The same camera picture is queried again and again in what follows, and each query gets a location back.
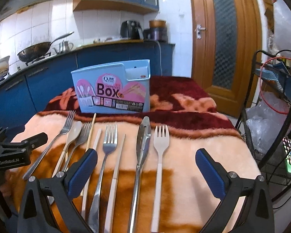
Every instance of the blanket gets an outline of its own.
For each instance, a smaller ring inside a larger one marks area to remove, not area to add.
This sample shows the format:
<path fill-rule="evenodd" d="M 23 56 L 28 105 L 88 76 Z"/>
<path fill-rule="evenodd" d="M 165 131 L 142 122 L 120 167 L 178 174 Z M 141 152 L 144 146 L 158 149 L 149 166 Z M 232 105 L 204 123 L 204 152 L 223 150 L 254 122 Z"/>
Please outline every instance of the blanket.
<path fill-rule="evenodd" d="M 220 162 L 229 171 L 235 171 L 240 177 L 255 179 L 260 174 L 255 160 L 246 144 L 241 140 L 229 119 L 216 112 L 216 104 L 208 94 L 193 80 L 177 77 L 152 77 L 150 80 L 151 111 L 148 113 L 102 115 L 97 114 L 91 146 L 99 128 L 103 134 L 107 124 L 117 124 L 119 141 L 126 134 L 120 162 L 118 188 L 115 201 L 113 232 L 127 232 L 134 176 L 136 170 L 136 137 L 139 124 L 144 116 L 149 116 L 151 127 L 168 125 L 170 133 L 169 148 L 163 158 L 163 184 L 160 213 L 160 232 L 187 233 L 198 232 L 210 218 L 219 204 L 213 197 L 206 181 L 195 163 L 195 153 L 205 148 L 215 161 Z M 93 114 L 81 113 L 74 88 L 67 89 L 61 95 L 50 100 L 44 111 L 34 115 L 25 125 L 25 131 L 18 134 L 13 141 L 19 142 L 34 134 L 45 132 L 48 143 L 59 133 L 65 122 L 68 110 L 76 110 L 75 120 L 88 122 Z M 57 160 L 65 144 L 61 136 L 43 158 L 34 172 L 38 178 L 51 177 Z M 92 203 L 104 153 L 103 139 L 98 147 L 98 164 L 92 173 L 87 198 L 87 216 Z M 35 149 L 31 161 L 40 155 L 47 146 Z M 79 160 L 84 154 L 86 144 L 78 147 L 69 165 Z M 100 232 L 103 232 L 113 169 L 117 150 L 108 157 L 103 175 L 100 199 Z M 149 155 L 141 176 L 140 203 L 138 209 L 137 233 L 150 232 L 157 153 L 151 138 Z M 22 180 L 28 166 L 13 170 L 11 184 L 14 204 L 19 209 L 26 182 Z M 240 198 L 235 211 L 225 229 L 232 229 L 240 213 L 243 198 Z M 73 200 L 76 208 L 81 210 L 81 197 Z M 52 211 L 61 231 L 68 232 L 53 204 Z"/>

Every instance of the light blue box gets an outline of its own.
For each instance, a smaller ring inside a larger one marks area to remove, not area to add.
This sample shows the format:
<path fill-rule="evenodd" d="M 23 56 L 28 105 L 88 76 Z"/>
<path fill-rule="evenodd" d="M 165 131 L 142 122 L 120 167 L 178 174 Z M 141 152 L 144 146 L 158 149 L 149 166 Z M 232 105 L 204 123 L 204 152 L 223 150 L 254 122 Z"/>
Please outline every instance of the light blue box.
<path fill-rule="evenodd" d="M 82 113 L 150 111 L 150 60 L 129 60 L 71 72 Z"/>

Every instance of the screw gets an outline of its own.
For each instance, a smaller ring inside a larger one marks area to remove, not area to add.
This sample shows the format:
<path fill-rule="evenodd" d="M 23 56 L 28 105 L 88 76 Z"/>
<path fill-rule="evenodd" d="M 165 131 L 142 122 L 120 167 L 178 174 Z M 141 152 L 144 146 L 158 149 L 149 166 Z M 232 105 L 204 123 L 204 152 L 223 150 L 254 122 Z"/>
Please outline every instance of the screw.
<path fill-rule="evenodd" d="M 56 174 L 56 177 L 61 178 L 62 176 L 64 176 L 64 172 L 60 171 Z"/>
<path fill-rule="evenodd" d="M 235 173 L 235 172 L 229 172 L 228 175 L 233 179 L 235 179 L 237 177 L 237 173 Z"/>
<path fill-rule="evenodd" d="M 33 182 L 35 179 L 36 179 L 35 176 L 30 176 L 30 177 L 29 177 L 29 182 Z"/>
<path fill-rule="evenodd" d="M 258 176 L 258 180 L 261 181 L 261 182 L 263 182 L 265 180 L 265 178 L 262 175 L 259 175 Z"/>

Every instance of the wok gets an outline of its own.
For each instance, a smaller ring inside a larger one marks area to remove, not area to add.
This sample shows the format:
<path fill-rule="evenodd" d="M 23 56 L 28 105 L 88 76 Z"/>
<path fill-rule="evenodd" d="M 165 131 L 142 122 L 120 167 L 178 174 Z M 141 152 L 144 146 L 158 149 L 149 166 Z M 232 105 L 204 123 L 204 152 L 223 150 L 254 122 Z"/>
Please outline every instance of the wok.
<path fill-rule="evenodd" d="M 27 47 L 26 49 L 20 51 L 17 54 L 17 56 L 18 56 L 19 60 L 21 60 L 22 62 L 33 61 L 34 59 L 37 59 L 37 58 L 43 56 L 44 54 L 46 54 L 48 52 L 48 50 L 50 49 L 50 46 L 52 45 L 52 43 L 54 43 L 55 41 L 62 39 L 64 37 L 70 36 L 73 33 L 74 32 L 69 32 L 69 33 L 64 34 L 62 36 L 59 36 L 58 38 L 53 40 L 53 42 L 42 42 L 42 43 Z"/>

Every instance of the blue gripper pad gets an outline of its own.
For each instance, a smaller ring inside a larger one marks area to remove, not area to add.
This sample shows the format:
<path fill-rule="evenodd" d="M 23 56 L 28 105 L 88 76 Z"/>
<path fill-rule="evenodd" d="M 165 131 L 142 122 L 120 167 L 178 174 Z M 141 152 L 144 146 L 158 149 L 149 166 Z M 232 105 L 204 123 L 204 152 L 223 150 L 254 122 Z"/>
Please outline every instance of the blue gripper pad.
<path fill-rule="evenodd" d="M 68 169 L 64 186 L 70 199 L 80 195 L 84 185 L 96 167 L 97 160 L 97 152 L 94 149 L 88 149 L 82 158 L 78 162 L 73 163 Z"/>
<path fill-rule="evenodd" d="M 195 161 L 213 196 L 222 200 L 225 197 L 225 190 L 228 186 L 225 169 L 220 163 L 215 162 L 204 148 L 196 152 Z"/>

